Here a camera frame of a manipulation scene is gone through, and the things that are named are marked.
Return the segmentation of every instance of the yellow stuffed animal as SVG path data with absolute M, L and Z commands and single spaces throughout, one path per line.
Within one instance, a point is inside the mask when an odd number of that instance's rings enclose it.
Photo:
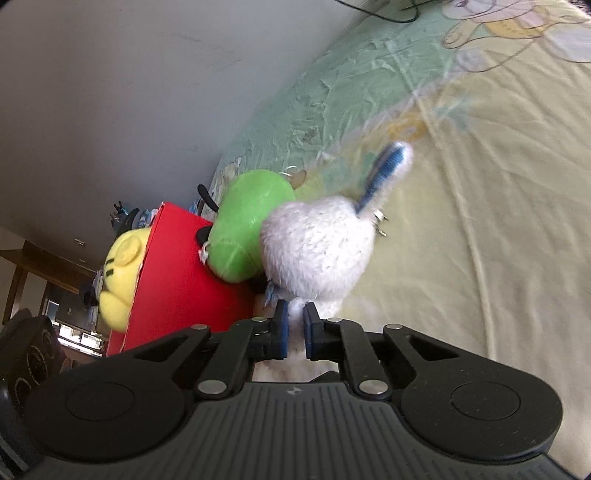
M 105 260 L 99 310 L 106 324 L 116 332 L 127 330 L 149 236 L 150 228 L 123 233 L 115 240 Z

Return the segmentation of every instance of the green plush toy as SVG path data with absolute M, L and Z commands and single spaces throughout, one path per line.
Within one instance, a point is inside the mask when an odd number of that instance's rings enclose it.
M 229 283 L 240 283 L 261 273 L 261 223 L 277 206 L 295 200 L 291 184 L 269 170 L 247 171 L 228 185 L 219 209 L 205 187 L 200 185 L 199 193 L 217 211 L 202 246 L 202 260 Z

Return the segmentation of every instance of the black speaker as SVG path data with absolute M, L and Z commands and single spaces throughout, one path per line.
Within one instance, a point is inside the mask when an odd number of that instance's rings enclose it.
M 19 312 L 0 333 L 0 459 L 14 474 L 41 459 L 22 412 L 31 392 L 60 372 L 65 357 L 48 317 Z

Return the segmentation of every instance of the white wall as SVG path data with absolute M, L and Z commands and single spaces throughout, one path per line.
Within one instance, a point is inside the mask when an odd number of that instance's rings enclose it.
M 113 202 L 188 207 L 251 115 L 359 19 L 334 0 L 12 0 L 0 225 L 97 267 Z
M 24 240 L 10 233 L 9 231 L 0 228 L 0 250 L 21 248 Z M 12 281 L 15 266 L 8 260 L 0 258 L 0 312 L 4 312 L 6 299 L 8 297 L 8 290 Z M 20 308 L 27 308 L 31 310 L 33 315 L 37 315 L 41 300 L 43 299 L 43 291 L 47 282 L 36 275 L 29 273 L 25 288 L 22 291 L 22 299 Z

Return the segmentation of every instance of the white plush toy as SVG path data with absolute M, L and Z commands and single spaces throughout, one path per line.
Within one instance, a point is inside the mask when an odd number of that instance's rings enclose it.
M 287 359 L 258 363 L 254 381 L 307 382 L 336 369 L 331 362 L 306 359 L 304 306 L 313 301 L 320 318 L 336 316 L 369 262 L 381 215 L 377 210 L 408 173 L 412 158 L 409 145 L 391 144 L 376 159 L 358 203 L 342 196 L 289 202 L 263 222 L 262 262 L 275 285 L 274 300 L 289 302 L 290 333 Z

